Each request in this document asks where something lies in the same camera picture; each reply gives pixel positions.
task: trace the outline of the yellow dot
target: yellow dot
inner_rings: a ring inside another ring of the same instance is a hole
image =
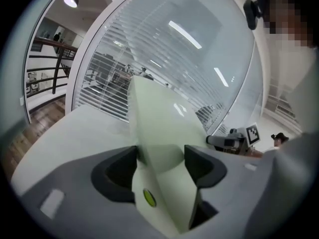
[[[143,194],[144,194],[145,200],[148,202],[148,204],[152,207],[155,207],[156,200],[153,197],[153,195],[151,194],[151,192],[147,189],[143,189]]]

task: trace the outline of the white desk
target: white desk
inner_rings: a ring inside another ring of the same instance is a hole
[[[11,184],[21,196],[65,162],[134,145],[129,124],[83,105],[53,125],[26,153]]]

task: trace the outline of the wooden floor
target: wooden floor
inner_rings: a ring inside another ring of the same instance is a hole
[[[32,123],[9,146],[2,158],[2,165],[8,180],[31,146],[65,115],[65,98],[58,99],[33,112]]]

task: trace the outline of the glass partition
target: glass partition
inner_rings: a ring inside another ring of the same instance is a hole
[[[140,75],[187,99],[212,134],[238,95],[253,45],[233,0],[126,0],[84,56],[72,109],[86,104],[128,121],[128,86]]]

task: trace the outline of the black railing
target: black railing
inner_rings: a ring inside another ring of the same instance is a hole
[[[39,93],[48,91],[48,90],[52,90],[52,93],[55,94],[56,88],[67,85],[67,83],[57,85],[57,79],[69,78],[70,69],[71,69],[70,67],[65,66],[65,65],[60,67],[61,60],[74,60],[75,54],[77,52],[77,48],[74,48],[72,46],[69,46],[69,45],[66,45],[66,44],[63,44],[60,42],[52,41],[52,40],[41,38],[41,37],[34,38],[34,41],[32,44],[33,47],[41,47],[42,48],[43,45],[53,46],[53,47],[56,47],[57,49],[59,49],[59,52],[57,54],[58,56],[56,57],[56,56],[30,55],[29,58],[57,59],[56,66],[55,67],[27,69],[27,72],[32,73],[32,72],[45,71],[45,70],[54,70],[54,76],[50,77],[50,78],[41,79],[41,80],[37,80],[37,79],[30,80],[29,82],[26,83],[26,87],[32,88],[32,86],[35,86],[36,84],[38,84],[40,82],[46,82],[46,81],[51,81],[51,80],[53,80],[53,85],[52,85],[52,87],[48,87],[45,89],[34,90],[33,92],[30,91],[30,93],[27,94],[27,98],[32,97],[34,95],[37,95]],[[63,70],[65,72],[65,76],[58,76],[59,70]]]

